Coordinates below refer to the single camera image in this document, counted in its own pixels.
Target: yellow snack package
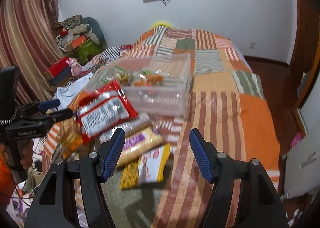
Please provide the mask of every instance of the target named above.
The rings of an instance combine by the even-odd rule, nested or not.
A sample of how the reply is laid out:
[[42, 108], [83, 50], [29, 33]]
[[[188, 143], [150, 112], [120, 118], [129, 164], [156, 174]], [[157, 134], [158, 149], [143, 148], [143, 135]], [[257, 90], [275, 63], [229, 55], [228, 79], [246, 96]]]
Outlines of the yellow snack package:
[[125, 144], [117, 163], [117, 168], [138, 159], [146, 151], [163, 144], [163, 138], [150, 127], [125, 139]]
[[163, 181], [163, 170], [169, 155], [170, 144], [165, 144], [147, 151], [139, 159], [128, 163], [124, 168], [120, 189]]

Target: wooden floor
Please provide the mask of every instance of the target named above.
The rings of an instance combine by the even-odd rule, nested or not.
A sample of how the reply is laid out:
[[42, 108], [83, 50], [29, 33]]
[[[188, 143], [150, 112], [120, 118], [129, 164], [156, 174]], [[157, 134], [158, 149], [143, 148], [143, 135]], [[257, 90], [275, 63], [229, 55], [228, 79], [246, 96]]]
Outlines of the wooden floor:
[[[299, 132], [297, 123], [293, 118], [291, 109], [297, 100], [297, 85], [294, 83], [290, 70], [285, 66], [265, 62], [248, 61], [252, 71], [261, 78], [264, 97], [267, 100], [276, 135], [280, 144], [280, 156], [290, 150], [290, 142]], [[279, 192], [283, 189], [285, 163], [279, 160], [280, 183]], [[308, 205], [308, 197], [285, 200], [283, 205], [292, 219], [296, 209], [302, 210]]]

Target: white cloth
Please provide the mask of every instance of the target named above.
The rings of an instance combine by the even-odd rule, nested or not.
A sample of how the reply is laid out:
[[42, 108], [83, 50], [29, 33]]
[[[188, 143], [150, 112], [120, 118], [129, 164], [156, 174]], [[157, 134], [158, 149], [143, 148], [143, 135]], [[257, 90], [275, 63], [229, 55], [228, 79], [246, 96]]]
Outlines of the white cloth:
[[72, 99], [79, 94], [79, 92], [87, 85], [93, 73], [78, 79], [68, 87], [58, 87], [55, 97], [60, 100], [61, 104], [58, 106], [58, 111], [66, 109]]

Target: green box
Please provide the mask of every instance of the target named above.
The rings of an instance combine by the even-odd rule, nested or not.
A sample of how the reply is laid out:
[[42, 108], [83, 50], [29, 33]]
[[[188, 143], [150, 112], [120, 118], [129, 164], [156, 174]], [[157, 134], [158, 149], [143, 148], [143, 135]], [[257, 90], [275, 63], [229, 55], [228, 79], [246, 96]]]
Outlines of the green box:
[[103, 49], [100, 45], [95, 44], [91, 39], [85, 41], [83, 44], [79, 45], [75, 53], [79, 63], [88, 62], [87, 56], [98, 55], [103, 52]]

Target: cardboard box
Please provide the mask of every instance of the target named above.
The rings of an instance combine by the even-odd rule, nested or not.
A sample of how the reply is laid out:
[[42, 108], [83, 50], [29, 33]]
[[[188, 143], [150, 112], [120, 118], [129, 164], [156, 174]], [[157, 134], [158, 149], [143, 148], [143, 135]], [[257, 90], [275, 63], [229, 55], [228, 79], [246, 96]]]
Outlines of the cardboard box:
[[68, 52], [73, 51], [75, 48], [83, 44], [87, 40], [86, 36], [82, 35], [79, 38], [73, 40], [72, 42], [66, 44], [64, 47]]
[[58, 62], [54, 63], [47, 72], [45, 72], [45, 77], [47, 79], [53, 79], [57, 77], [66, 67], [69, 67], [69, 64], [67, 63], [67, 60], [69, 60], [68, 57], [64, 57], [60, 59]]
[[100, 45], [96, 45], [91, 39], [82, 43], [78, 47], [78, 50], [75, 51], [79, 63], [88, 62], [88, 55], [92, 55], [94, 57], [101, 52], [103, 52], [102, 47]]

